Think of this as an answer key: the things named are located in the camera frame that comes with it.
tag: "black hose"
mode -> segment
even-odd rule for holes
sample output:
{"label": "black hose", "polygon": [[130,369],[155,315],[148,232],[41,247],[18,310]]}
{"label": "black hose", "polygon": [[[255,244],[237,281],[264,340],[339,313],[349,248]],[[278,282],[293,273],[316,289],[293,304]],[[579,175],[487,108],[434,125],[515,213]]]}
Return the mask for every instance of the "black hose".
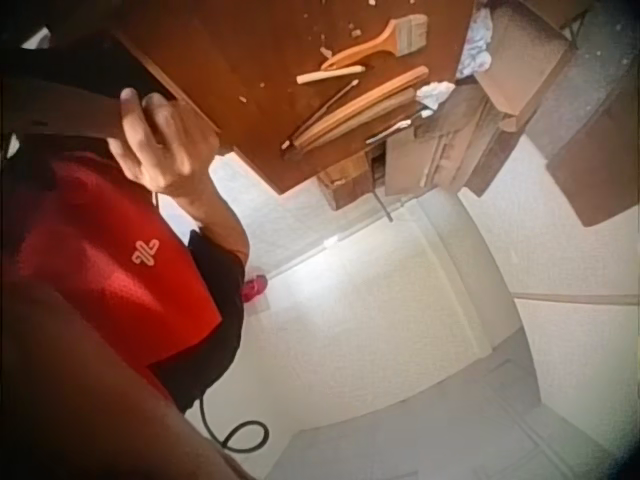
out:
{"label": "black hose", "polygon": [[[224,450],[227,450],[231,453],[254,453],[258,450],[261,450],[269,441],[269,437],[271,436],[271,432],[269,431],[269,427],[263,422],[259,420],[247,420],[245,422],[241,422],[235,427],[231,429],[231,431],[227,434],[226,437],[222,441],[213,433],[211,427],[209,426],[209,422],[207,422],[207,415],[204,411],[204,396],[200,397],[200,417],[202,418],[202,424],[204,425],[204,429],[207,431],[211,439],[218,443]],[[243,430],[247,427],[260,427],[262,429],[262,439],[256,443],[253,447],[249,448],[235,448],[231,447],[229,443],[235,437],[240,430]]]}

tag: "logo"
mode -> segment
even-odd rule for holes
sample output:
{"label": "logo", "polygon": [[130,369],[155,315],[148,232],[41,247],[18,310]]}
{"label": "logo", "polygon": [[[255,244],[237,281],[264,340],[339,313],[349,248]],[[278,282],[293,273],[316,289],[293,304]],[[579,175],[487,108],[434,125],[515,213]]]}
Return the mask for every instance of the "logo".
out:
{"label": "logo", "polygon": [[149,245],[138,240],[136,242],[136,251],[133,252],[131,260],[133,260],[133,263],[136,265],[140,265],[141,262],[144,262],[150,267],[153,267],[156,263],[153,259],[153,255],[156,253],[156,250],[158,250],[159,245],[160,242],[155,238],[149,242]]}

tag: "wooden table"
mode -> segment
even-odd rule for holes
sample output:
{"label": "wooden table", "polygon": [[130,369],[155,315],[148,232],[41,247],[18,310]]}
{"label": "wooden table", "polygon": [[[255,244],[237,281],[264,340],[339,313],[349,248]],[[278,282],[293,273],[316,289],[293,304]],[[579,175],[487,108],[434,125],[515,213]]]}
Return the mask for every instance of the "wooden table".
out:
{"label": "wooden table", "polygon": [[[176,96],[187,99],[276,192],[284,193],[365,149],[364,140],[405,117],[390,112],[297,161],[281,144],[353,77],[297,85],[319,69],[324,46],[338,52],[376,37],[390,18],[429,17],[427,47],[401,58],[376,54],[339,105],[419,65],[430,81],[453,81],[473,0],[139,0],[116,31]],[[362,35],[352,38],[359,29]]]}

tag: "person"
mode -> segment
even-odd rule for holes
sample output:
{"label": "person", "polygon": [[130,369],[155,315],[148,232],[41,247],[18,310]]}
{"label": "person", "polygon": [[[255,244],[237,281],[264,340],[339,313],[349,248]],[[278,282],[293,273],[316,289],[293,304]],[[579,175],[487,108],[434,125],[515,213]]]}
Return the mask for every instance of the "person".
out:
{"label": "person", "polygon": [[[3,469],[249,478],[181,415],[243,324],[249,242],[208,173],[218,137],[158,93],[124,89],[121,114],[112,158],[36,138],[2,170]],[[195,220],[187,246],[149,192]]]}

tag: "hand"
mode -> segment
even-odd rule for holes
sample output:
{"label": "hand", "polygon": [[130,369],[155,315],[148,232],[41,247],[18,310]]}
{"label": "hand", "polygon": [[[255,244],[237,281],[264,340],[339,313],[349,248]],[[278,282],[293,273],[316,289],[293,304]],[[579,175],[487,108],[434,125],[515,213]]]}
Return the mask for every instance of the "hand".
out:
{"label": "hand", "polygon": [[196,194],[210,183],[209,165],[219,147],[216,133],[189,105],[152,93],[142,104],[127,88],[120,95],[125,139],[109,149],[126,177],[174,198]]}

